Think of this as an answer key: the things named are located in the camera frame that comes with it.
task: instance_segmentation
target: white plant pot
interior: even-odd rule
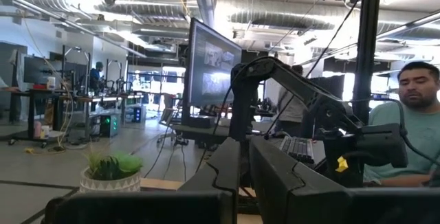
[[[101,181],[90,179],[87,176],[88,168],[81,172],[80,192],[139,192],[140,172],[125,179]]]

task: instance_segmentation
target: black keyboard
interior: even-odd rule
[[[314,153],[311,140],[306,138],[286,136],[280,145],[280,150],[290,157],[311,168],[315,167]]]

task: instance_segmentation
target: exposed ductwork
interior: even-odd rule
[[[144,18],[166,21],[185,21],[185,11],[180,0],[117,0],[114,6],[102,5],[100,0],[28,0],[36,5],[57,12],[77,12],[78,8],[89,13],[112,12],[130,14],[132,11]],[[216,15],[224,16],[234,28],[247,30],[250,24],[267,28],[297,30],[332,30],[339,25],[348,10],[345,7],[302,3],[283,3],[262,0],[216,0]],[[188,9],[199,16],[196,3],[191,2]],[[358,24],[359,12],[353,14],[351,27]],[[419,12],[398,12],[381,10],[377,32],[382,33],[400,25],[426,16]],[[401,40],[439,39],[440,30],[431,24],[391,37]]]
[[[156,36],[161,38],[188,39],[189,37],[189,30],[186,28],[141,25],[130,21],[96,21],[79,19],[76,22],[94,32],[130,32],[139,36]]]
[[[101,0],[26,0],[53,12],[78,12],[81,9],[90,14],[111,12],[130,14],[166,21],[185,21],[185,11],[180,0],[116,0],[112,6],[102,4]],[[197,4],[187,5],[192,15],[198,16]]]
[[[251,24],[268,28],[297,30],[332,30],[339,26],[348,9],[346,7],[303,3],[283,3],[262,0],[217,0],[216,12],[224,14],[235,24]],[[360,12],[355,11],[351,19],[358,24]],[[395,29],[407,22],[427,16],[420,12],[399,12],[380,10],[377,33]],[[440,29],[417,27],[393,38],[402,40],[439,39]]]

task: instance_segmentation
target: man's hair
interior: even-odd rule
[[[439,69],[437,69],[437,67],[435,67],[434,65],[431,65],[431,64],[425,63],[425,62],[408,63],[407,65],[405,65],[405,67],[400,69],[400,72],[397,75],[397,79],[400,79],[400,75],[402,74],[402,72],[407,71],[407,70],[413,70],[413,69],[427,69],[429,71],[429,73],[434,77],[435,80],[440,79]]]
[[[301,65],[292,65],[291,70],[295,71],[298,74],[303,74],[304,72],[303,66]]]
[[[104,64],[102,62],[96,62],[96,69],[100,69],[100,68],[104,69]]]

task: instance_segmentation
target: yellow tag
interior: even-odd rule
[[[347,163],[347,160],[344,159],[344,157],[339,157],[338,159],[339,166],[336,168],[336,172],[344,172],[349,168],[349,164]]]

